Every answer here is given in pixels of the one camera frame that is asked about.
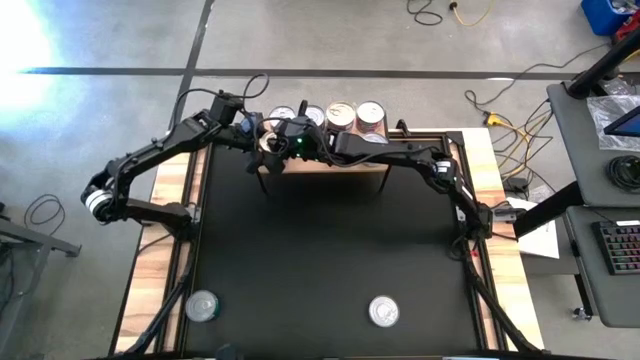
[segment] metal can lid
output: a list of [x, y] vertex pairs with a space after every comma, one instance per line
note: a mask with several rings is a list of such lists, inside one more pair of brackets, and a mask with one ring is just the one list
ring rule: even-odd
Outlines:
[[368, 124], [384, 120], [384, 109], [375, 101], [367, 101], [358, 106], [358, 119]]
[[186, 313], [191, 321], [209, 321], [218, 314], [219, 309], [218, 298], [207, 290], [198, 290], [187, 300]]
[[318, 126], [324, 125], [324, 110], [321, 107], [316, 105], [307, 106], [307, 111], [305, 115], [309, 117], [309, 119], [313, 120]]
[[378, 134], [378, 133], [366, 133], [362, 135], [362, 138], [367, 142], [373, 142], [377, 144], [388, 144], [389, 139], [386, 136]]
[[[288, 106], [277, 106], [275, 109], [271, 110], [271, 112], [269, 113], [269, 117], [293, 119], [294, 117], [296, 117], [296, 112]], [[280, 120], [269, 120], [269, 123], [272, 127], [274, 127], [280, 123]]]
[[356, 110], [346, 101], [331, 103], [326, 114], [327, 119], [337, 126], [348, 126], [356, 118]]
[[378, 296], [369, 304], [369, 317], [380, 327], [393, 326], [399, 316], [398, 305], [388, 296]]

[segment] can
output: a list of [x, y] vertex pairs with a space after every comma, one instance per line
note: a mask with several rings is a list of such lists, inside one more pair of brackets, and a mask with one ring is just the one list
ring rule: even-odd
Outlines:
[[358, 130], [362, 132], [373, 132], [380, 127], [386, 118], [386, 114], [382, 105], [375, 101], [366, 101], [358, 106], [356, 117]]
[[[275, 109], [271, 110], [268, 117], [281, 117], [285, 119], [293, 119], [296, 117], [296, 112], [293, 111], [292, 108], [288, 106], [276, 106]], [[271, 128], [275, 128], [280, 124], [280, 120], [268, 120], [269, 124], [271, 124]]]
[[[366, 134], [362, 135], [362, 138], [367, 142], [372, 142], [372, 143], [376, 143], [376, 144], [388, 144], [389, 143], [389, 139], [387, 139], [386, 136], [378, 134], [378, 133], [366, 133]], [[380, 164], [363, 163], [362, 165], [365, 165], [365, 166], [378, 166]]]
[[307, 115], [309, 119], [313, 120], [313, 122], [315, 122], [319, 128], [324, 129], [326, 117], [324, 116], [324, 110], [322, 110], [321, 107], [316, 105], [309, 105], [307, 106], [305, 115]]
[[327, 115], [327, 125], [341, 131], [351, 130], [356, 119], [356, 109], [346, 101], [331, 103], [325, 114]]
[[380, 327], [393, 326], [399, 317], [398, 305], [388, 296], [378, 296], [369, 304], [369, 318]]
[[194, 292], [187, 300], [185, 312], [191, 321], [205, 322], [216, 317], [220, 310], [218, 297], [207, 290]]

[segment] white paper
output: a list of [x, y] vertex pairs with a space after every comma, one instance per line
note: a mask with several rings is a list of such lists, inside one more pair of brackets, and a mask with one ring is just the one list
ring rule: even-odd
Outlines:
[[[507, 198], [514, 208], [529, 210], [538, 205], [531, 201], [517, 198]], [[556, 234], [556, 222], [550, 221], [540, 226], [525, 236], [518, 238], [520, 252], [559, 259], [558, 235]]]

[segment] table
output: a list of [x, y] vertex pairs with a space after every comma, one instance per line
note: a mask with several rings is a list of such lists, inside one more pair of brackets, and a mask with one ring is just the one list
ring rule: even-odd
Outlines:
[[632, 310], [628, 302], [628, 299], [640, 297], [640, 276], [611, 276], [598, 247], [597, 239], [591, 230], [592, 223], [606, 221], [602, 216], [613, 221], [638, 220], [640, 210], [624, 208], [596, 208], [595, 210], [599, 214], [588, 207], [571, 206], [567, 209], [567, 218], [573, 233], [573, 241], [576, 242], [580, 253], [581, 272], [585, 273], [588, 280], [586, 285], [593, 294], [597, 314], [605, 326], [640, 327], [640, 313]]
[[[491, 138], [487, 129], [417, 129], [412, 131], [462, 131], [467, 159], [473, 179], [476, 196], [479, 201], [495, 205], [505, 199], [498, 167], [493, 155]], [[206, 150], [194, 156], [195, 172], [187, 176], [189, 156], [182, 154], [165, 162], [158, 168], [157, 178], [152, 192], [152, 202], [167, 203], [180, 201], [185, 180], [192, 185], [187, 201], [198, 201], [200, 179], [203, 173]], [[513, 229], [507, 224], [495, 224], [494, 231], [513, 236]], [[160, 227], [144, 229], [140, 246], [162, 236]], [[141, 254], [134, 263], [130, 283], [123, 300], [121, 317], [114, 334], [111, 351], [122, 351], [133, 344], [145, 329], [155, 312], [159, 309], [165, 285], [169, 275], [173, 250], [177, 245], [172, 240], [159, 243]], [[539, 348], [543, 348], [533, 302], [529, 293], [527, 279], [522, 266], [518, 244], [512, 240], [494, 237], [487, 242], [493, 279], [498, 300], [516, 326], [527, 339]], [[492, 319], [482, 304], [483, 322], [491, 348], [497, 348], [495, 334], [492, 333]], [[174, 309], [165, 338], [163, 350], [175, 347], [175, 328], [178, 321], [178, 309]]]
[[576, 181], [518, 218], [514, 224], [518, 236], [562, 215], [569, 206], [638, 207], [638, 197], [615, 187], [604, 172], [611, 159], [637, 153], [600, 150], [587, 100], [572, 98], [565, 86], [569, 84], [549, 85], [547, 93]]

